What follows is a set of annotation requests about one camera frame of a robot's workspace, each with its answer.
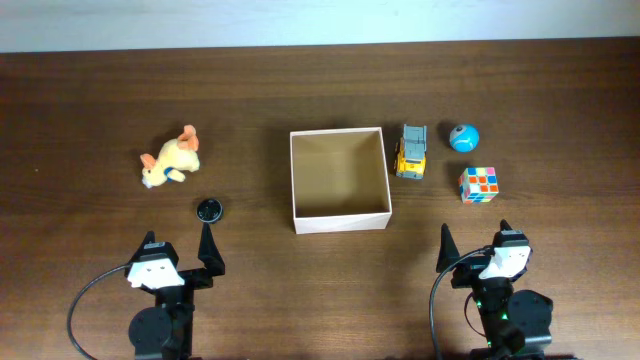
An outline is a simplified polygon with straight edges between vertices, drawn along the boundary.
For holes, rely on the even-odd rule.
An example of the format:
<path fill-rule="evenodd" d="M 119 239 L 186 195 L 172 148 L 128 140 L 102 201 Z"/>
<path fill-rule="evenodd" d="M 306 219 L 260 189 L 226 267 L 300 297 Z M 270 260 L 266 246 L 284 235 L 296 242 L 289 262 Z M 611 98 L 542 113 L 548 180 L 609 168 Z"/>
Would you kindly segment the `colourful puzzle cube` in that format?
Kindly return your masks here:
<path fill-rule="evenodd" d="M 495 168 L 466 168 L 458 178 L 458 189 L 463 204 L 490 202 L 499 194 Z"/>

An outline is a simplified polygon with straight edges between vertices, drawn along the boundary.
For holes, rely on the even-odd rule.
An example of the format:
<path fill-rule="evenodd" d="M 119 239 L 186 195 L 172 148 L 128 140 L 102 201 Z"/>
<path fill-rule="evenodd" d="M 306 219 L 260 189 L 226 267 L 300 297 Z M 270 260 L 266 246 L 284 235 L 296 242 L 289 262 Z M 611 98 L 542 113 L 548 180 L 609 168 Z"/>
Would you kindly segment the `yellow grey toy truck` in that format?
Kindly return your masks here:
<path fill-rule="evenodd" d="M 422 180 L 426 171 L 427 126 L 403 125 L 403 133 L 396 144 L 394 163 L 397 177 Z"/>

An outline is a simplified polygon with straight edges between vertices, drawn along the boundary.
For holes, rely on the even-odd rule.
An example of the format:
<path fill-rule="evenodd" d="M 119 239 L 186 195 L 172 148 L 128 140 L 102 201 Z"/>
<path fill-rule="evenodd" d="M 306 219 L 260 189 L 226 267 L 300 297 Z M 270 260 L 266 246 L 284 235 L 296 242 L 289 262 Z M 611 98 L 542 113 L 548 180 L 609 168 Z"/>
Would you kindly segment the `pink cardboard box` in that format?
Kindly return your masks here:
<path fill-rule="evenodd" d="M 294 131 L 289 144 L 298 235 L 387 226 L 393 210 L 380 127 Z"/>

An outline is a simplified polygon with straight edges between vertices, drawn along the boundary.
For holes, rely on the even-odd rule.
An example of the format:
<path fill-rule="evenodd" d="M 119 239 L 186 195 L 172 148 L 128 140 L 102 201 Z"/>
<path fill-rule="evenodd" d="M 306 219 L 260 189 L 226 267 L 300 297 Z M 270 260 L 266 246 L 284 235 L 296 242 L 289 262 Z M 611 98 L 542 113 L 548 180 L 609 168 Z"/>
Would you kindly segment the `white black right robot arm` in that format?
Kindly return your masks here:
<path fill-rule="evenodd" d="M 487 347 L 470 352 L 472 359 L 542 359 L 551 344 L 553 301 L 532 290 L 516 291 L 513 283 L 527 271 L 532 248 L 526 235 L 500 221 L 490 245 L 459 253 L 447 224 L 441 226 L 436 272 L 430 291 L 429 328 L 436 357 L 443 353 L 435 327 L 437 289 L 447 274 L 454 289 L 469 288 L 479 312 Z"/>

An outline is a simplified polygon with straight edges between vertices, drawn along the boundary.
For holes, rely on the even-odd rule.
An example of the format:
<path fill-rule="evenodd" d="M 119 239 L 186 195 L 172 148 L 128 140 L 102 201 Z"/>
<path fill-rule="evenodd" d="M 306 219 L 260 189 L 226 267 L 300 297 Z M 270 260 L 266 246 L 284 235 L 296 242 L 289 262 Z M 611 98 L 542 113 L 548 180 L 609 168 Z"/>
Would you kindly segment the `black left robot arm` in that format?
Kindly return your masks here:
<path fill-rule="evenodd" d="M 127 281 L 155 298 L 155 305 L 139 311 L 129 325 L 136 359 L 191 357 L 194 293 L 211 288 L 214 278 L 225 274 L 225 263 L 208 223 L 202 226 L 197 257 L 202 267 L 179 271 L 173 245 L 156 241 L 152 231 L 131 257 Z"/>

